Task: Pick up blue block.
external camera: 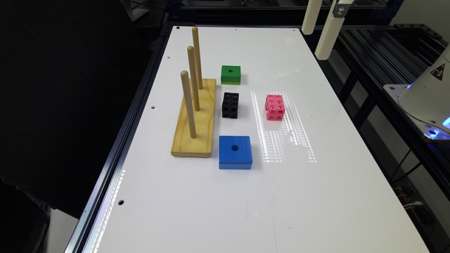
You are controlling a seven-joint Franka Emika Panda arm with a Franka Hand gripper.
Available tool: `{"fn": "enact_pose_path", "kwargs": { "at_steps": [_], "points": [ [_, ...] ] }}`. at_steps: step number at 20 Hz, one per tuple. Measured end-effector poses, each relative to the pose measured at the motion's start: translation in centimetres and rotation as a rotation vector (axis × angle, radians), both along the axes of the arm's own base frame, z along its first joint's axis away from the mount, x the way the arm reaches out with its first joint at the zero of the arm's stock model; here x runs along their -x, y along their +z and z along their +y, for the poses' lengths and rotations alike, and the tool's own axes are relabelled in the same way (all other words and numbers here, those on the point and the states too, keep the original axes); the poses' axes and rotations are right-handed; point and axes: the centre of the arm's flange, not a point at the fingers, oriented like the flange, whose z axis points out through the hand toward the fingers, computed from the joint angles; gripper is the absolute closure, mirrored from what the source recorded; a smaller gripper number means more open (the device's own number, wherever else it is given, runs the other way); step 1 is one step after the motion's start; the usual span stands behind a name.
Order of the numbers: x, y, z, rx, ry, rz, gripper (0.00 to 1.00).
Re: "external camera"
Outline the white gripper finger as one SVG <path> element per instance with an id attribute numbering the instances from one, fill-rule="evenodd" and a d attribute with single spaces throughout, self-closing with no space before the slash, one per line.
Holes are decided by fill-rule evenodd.
<path id="1" fill-rule="evenodd" d="M 321 10 L 322 0 L 308 0 L 306 13 L 302 23 L 302 33 L 310 35 L 313 33 L 319 12 Z"/>
<path id="2" fill-rule="evenodd" d="M 327 60 L 354 0 L 334 0 L 315 50 L 318 60 Z"/>

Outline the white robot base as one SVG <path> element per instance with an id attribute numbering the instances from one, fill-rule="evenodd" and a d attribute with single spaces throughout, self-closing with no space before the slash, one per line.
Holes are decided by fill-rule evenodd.
<path id="1" fill-rule="evenodd" d="M 383 88 L 424 137 L 449 140 L 449 48 L 413 83 Z"/>

